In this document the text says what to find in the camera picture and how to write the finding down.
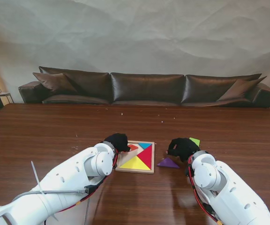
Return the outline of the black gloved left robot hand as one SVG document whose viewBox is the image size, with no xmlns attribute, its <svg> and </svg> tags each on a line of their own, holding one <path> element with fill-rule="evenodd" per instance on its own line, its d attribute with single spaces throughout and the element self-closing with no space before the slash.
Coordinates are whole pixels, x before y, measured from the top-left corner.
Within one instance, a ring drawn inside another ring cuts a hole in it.
<svg viewBox="0 0 270 225">
<path fill-rule="evenodd" d="M 129 152 L 128 137 L 126 134 L 116 133 L 107 137 L 104 141 L 109 142 L 117 150 L 117 152 Z"/>
</svg>

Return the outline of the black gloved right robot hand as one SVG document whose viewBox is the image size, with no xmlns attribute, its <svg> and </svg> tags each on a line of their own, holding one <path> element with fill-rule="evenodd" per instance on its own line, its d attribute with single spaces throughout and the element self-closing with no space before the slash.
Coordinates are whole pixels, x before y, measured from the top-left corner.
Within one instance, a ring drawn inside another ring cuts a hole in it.
<svg viewBox="0 0 270 225">
<path fill-rule="evenodd" d="M 200 151 L 199 146 L 188 138 L 173 139 L 166 153 L 170 156 L 179 157 L 181 162 L 185 162 L 191 155 Z"/>
</svg>

